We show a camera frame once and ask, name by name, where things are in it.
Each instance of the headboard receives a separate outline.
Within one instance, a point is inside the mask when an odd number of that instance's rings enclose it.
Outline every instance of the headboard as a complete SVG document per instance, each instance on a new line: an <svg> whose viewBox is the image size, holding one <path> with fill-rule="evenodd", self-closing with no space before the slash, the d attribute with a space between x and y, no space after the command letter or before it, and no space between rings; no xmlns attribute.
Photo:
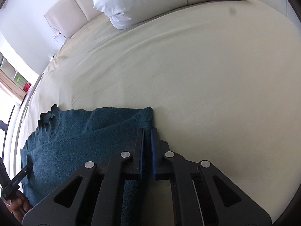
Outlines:
<svg viewBox="0 0 301 226"><path fill-rule="evenodd" d="M51 28L69 38L99 14L101 12L93 8L92 0L59 0L45 18Z"/></svg>

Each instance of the curtain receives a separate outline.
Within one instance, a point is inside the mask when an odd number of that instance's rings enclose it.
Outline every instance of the curtain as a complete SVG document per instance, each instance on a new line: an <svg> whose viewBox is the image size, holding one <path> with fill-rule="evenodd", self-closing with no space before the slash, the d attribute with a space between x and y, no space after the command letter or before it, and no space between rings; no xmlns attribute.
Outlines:
<svg viewBox="0 0 301 226"><path fill-rule="evenodd" d="M26 94L11 79L9 79L2 70L0 70L0 89L11 96L18 104L22 103Z"/></svg>

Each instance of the cream bed sheet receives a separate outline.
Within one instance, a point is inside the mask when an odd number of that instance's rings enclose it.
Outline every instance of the cream bed sheet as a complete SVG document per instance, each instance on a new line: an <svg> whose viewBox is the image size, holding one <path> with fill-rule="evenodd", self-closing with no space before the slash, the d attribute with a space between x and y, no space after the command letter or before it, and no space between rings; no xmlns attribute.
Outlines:
<svg viewBox="0 0 301 226"><path fill-rule="evenodd" d="M150 106L173 151L212 161L275 221L301 183L300 48L297 27L257 0L200 4L121 31L100 15L47 67L18 147L53 104ZM173 225L167 181L151 184L143 218Z"/></svg>

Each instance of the window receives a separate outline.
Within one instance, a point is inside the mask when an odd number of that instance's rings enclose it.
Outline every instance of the window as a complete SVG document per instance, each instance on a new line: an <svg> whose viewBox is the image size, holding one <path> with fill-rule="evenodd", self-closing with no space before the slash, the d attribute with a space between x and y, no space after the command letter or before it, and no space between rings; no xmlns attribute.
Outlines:
<svg viewBox="0 0 301 226"><path fill-rule="evenodd" d="M4 142L11 114L15 102L4 91L0 89L0 156L3 157Z"/></svg>

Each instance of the person's hand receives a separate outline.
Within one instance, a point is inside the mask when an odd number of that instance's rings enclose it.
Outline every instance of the person's hand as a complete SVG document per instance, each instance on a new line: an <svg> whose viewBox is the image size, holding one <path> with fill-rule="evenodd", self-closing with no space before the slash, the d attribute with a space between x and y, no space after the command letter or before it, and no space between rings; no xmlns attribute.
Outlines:
<svg viewBox="0 0 301 226"><path fill-rule="evenodd" d="M20 208L23 208L25 212L28 212L31 208L33 208L33 206L29 203L28 199L21 191L18 190L16 194L18 198L11 200L10 207L15 218L19 222L22 222L24 215L20 212Z"/></svg>

